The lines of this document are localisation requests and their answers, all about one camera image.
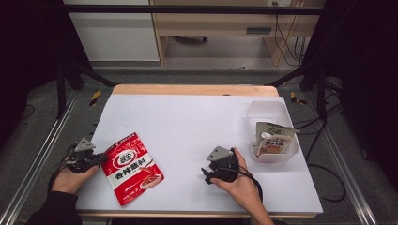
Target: white table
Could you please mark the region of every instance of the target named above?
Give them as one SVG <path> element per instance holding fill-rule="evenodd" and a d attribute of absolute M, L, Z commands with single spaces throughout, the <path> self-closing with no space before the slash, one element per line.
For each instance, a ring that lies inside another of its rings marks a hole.
<path fill-rule="evenodd" d="M 207 168 L 209 161 L 206 157 L 217 145 L 236 146 L 240 150 L 249 170 L 261 183 L 264 205 L 272 217 L 311 218 L 322 213 L 301 150 L 286 163 L 261 164 L 252 160 L 252 137 L 246 111 L 254 100 L 284 105 L 283 98 L 278 97 L 273 87 L 117 86 L 91 141 L 97 146 L 95 152 L 103 152 L 136 132 L 165 178 L 122 207 L 100 170 L 78 193 L 79 214 L 99 217 L 247 217 L 226 192 L 204 180 L 201 168 Z M 269 118 L 283 126 L 291 126 L 287 110 Z"/>

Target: black sleeve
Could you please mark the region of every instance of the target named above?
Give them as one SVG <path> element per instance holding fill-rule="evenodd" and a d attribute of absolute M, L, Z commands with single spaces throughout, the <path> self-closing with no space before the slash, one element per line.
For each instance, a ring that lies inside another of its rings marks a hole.
<path fill-rule="evenodd" d="M 40 210 L 29 218 L 26 225 L 82 224 L 76 213 L 77 198 L 64 192 L 50 192 Z"/>

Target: transparent plastic container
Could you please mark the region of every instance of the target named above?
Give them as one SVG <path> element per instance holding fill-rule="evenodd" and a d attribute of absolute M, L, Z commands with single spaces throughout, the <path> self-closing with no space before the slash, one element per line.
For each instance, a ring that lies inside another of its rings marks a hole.
<path fill-rule="evenodd" d="M 290 115 L 283 102 L 280 101 L 253 101 L 249 110 L 247 111 L 247 123 L 250 134 L 251 156 L 255 162 L 258 163 L 285 163 L 292 156 L 299 151 L 299 141 L 295 135 L 292 137 L 293 141 L 290 143 L 284 153 L 280 154 L 262 154 L 257 157 L 254 152 L 258 151 L 256 139 L 256 124 L 257 122 L 269 122 L 272 124 L 281 125 L 292 128 Z"/>

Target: hand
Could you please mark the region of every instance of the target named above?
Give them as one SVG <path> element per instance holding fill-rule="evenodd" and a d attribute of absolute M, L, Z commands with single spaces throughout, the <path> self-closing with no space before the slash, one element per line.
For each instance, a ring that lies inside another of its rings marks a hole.
<path fill-rule="evenodd" d="M 68 168 L 61 170 L 56 176 L 51 191 L 60 191 L 75 194 L 84 181 L 92 177 L 99 166 L 93 166 L 83 173 L 74 173 Z"/>
<path fill-rule="evenodd" d="M 245 158 L 235 148 L 237 161 L 241 168 L 248 170 Z M 266 208 L 261 202 L 258 190 L 253 180 L 249 177 L 239 174 L 237 179 L 228 183 L 221 179 L 211 178 L 210 182 L 214 185 L 224 189 L 228 194 L 234 198 L 235 202 L 244 208 L 252 217 L 254 224 L 273 224 L 268 215 Z"/>

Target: red packet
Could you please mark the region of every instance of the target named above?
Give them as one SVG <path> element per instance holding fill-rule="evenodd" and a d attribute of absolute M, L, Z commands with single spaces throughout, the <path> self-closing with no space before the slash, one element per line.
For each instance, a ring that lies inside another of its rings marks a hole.
<path fill-rule="evenodd" d="M 104 155 L 108 160 L 102 169 L 122 206 L 164 179 L 136 133 L 116 142 Z"/>

